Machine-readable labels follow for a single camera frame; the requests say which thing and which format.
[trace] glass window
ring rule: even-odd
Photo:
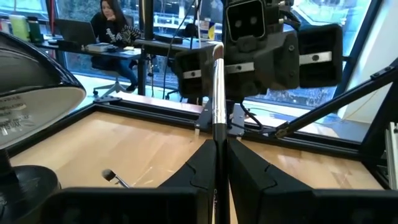
[[[59,19],[71,19],[78,21],[90,21],[91,18],[101,10],[99,0],[56,0]],[[124,15],[127,19],[132,19],[134,25],[138,27],[138,0],[119,0]],[[80,73],[91,77],[112,78],[104,71],[91,67],[91,56],[65,53],[65,65],[73,73]],[[137,67],[133,67],[133,72],[137,73]]]
[[[188,7],[192,3],[191,0],[154,1],[155,32],[174,34],[185,13],[187,13]],[[370,2],[371,0],[295,0],[292,12],[302,21],[302,27],[332,23],[339,24],[343,28],[343,52],[344,55],[349,55]],[[217,24],[217,22],[220,22],[220,16],[222,16],[222,5],[221,0],[202,0],[201,6],[204,17],[216,22],[216,39],[218,40],[221,39],[222,24]],[[185,24],[193,21],[193,13],[194,10],[190,10]],[[161,86],[163,86],[164,70],[160,69],[160,63],[164,64],[164,60],[163,57],[158,57],[157,64],[155,63],[161,74],[155,73],[154,83],[161,83]],[[172,72],[167,72],[166,80],[168,80],[166,86],[177,86],[177,79]],[[313,107],[332,99],[335,90],[336,86],[317,89],[269,91],[267,95],[250,97],[250,99]]]
[[[49,19],[45,0],[1,0],[0,16],[9,14],[35,16],[42,20]]]

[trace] office chair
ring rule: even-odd
[[[107,90],[107,92],[104,93],[102,96],[110,95],[113,92],[119,93],[120,91],[123,93],[130,93],[130,92],[126,91],[126,88],[128,87],[127,85],[123,85],[123,84],[119,83],[119,74],[117,72],[115,72],[114,70],[110,70],[109,68],[106,68],[105,66],[97,65],[94,63],[92,64],[92,67],[94,69],[101,70],[108,76],[116,78],[115,83],[113,83],[113,84],[95,87],[93,89],[94,97],[98,96],[98,90]]]

